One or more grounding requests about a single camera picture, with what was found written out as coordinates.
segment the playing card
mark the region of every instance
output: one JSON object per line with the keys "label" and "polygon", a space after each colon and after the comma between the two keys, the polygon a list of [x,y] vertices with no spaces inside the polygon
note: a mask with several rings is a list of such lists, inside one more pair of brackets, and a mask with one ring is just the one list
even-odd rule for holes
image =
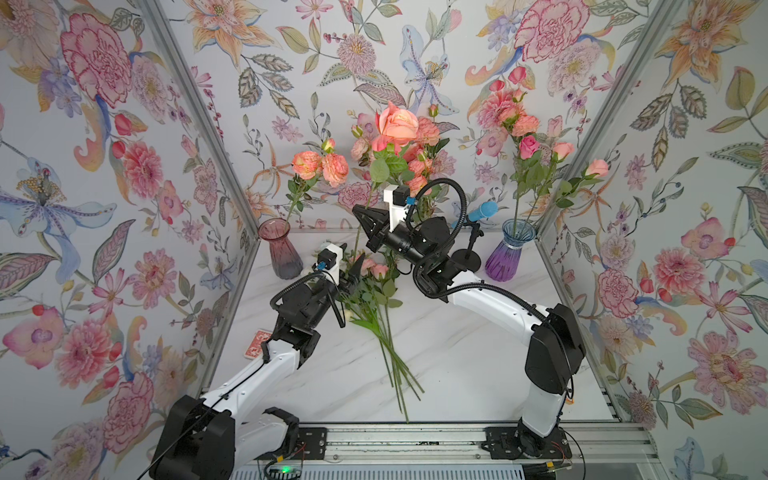
{"label": "playing card", "polygon": [[261,344],[266,342],[272,336],[272,332],[266,330],[259,330],[256,332],[256,336],[253,338],[253,342],[245,351],[245,358],[255,360],[261,355]]}

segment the blue microphone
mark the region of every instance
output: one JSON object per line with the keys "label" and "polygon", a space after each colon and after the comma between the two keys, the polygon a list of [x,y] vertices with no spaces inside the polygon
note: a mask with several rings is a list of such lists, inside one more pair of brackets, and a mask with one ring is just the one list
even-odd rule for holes
{"label": "blue microphone", "polygon": [[[476,222],[484,218],[493,217],[494,215],[496,215],[496,212],[498,212],[498,205],[496,204],[496,202],[488,201],[480,205],[480,207],[478,207],[476,210],[473,210],[469,215],[467,215],[467,220],[471,222]],[[453,222],[451,224],[451,228],[456,228],[456,222]]]}

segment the floral wallpaper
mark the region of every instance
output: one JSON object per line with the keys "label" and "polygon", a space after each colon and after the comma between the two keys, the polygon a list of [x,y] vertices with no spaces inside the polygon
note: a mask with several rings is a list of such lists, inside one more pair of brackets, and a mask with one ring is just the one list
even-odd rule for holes
{"label": "floral wallpaper", "polygon": [[[285,217],[290,161],[329,137],[353,162],[346,184],[318,183],[294,227],[350,228],[371,192],[374,114],[392,102],[425,117],[448,146],[431,177],[458,180],[476,207],[514,205],[514,144],[499,114],[528,92],[546,151],[578,144],[652,11],[650,0],[184,0],[164,2],[257,217]],[[356,142],[350,129],[359,126]],[[457,197],[441,193],[453,218]],[[528,212],[543,212],[546,200]],[[486,222],[499,225],[502,212]]]}
{"label": "floral wallpaper", "polygon": [[132,0],[0,1],[0,84],[0,477],[136,478],[251,235]]}
{"label": "floral wallpaper", "polygon": [[760,0],[688,0],[543,243],[601,375],[672,478],[764,478],[768,37]]}

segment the marble table surface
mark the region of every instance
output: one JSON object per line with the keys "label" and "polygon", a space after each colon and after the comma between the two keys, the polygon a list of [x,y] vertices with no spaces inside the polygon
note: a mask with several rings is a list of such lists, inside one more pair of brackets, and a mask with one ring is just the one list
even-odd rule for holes
{"label": "marble table surface", "polygon": [[[347,242],[350,248],[355,243],[353,232],[297,232],[291,233],[290,238],[305,266],[313,263],[313,253],[325,240]],[[500,233],[487,233],[478,239],[475,251],[486,259],[500,239]],[[468,233],[461,233],[455,248],[464,247],[467,240]],[[407,266],[403,265],[401,270],[407,270]],[[478,275],[488,280],[484,270]],[[275,276],[269,245],[262,242],[212,387],[226,382],[250,361],[243,354],[256,331],[271,332],[275,325],[270,298],[290,282]],[[532,242],[523,249],[515,278],[501,285],[530,303],[558,303],[557,293]],[[424,298],[410,276],[400,276],[397,287],[395,298],[404,305],[390,310],[393,341],[396,351],[426,391],[421,401],[412,392],[406,392],[410,420],[519,419],[530,386],[524,372],[526,348],[512,334],[476,313]],[[332,313],[326,314],[317,331],[322,338],[312,357],[282,380],[254,412],[276,406],[303,422],[403,421],[373,334],[351,323],[340,329]],[[574,383],[574,404],[564,407],[563,419],[612,419],[586,360],[574,376]]]}

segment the purple glass vase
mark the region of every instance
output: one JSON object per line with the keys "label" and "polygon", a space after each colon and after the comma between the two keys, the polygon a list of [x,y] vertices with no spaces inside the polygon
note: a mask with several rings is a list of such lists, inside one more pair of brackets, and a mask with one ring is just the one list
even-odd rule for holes
{"label": "purple glass vase", "polygon": [[512,280],[518,271],[523,245],[536,237],[536,229],[525,220],[507,220],[502,226],[502,231],[504,239],[485,261],[485,272],[497,282]]}
{"label": "purple glass vase", "polygon": [[272,270],[283,280],[296,278],[304,268],[301,257],[288,240],[290,223],[282,218],[273,218],[259,225],[259,237],[270,244]]}

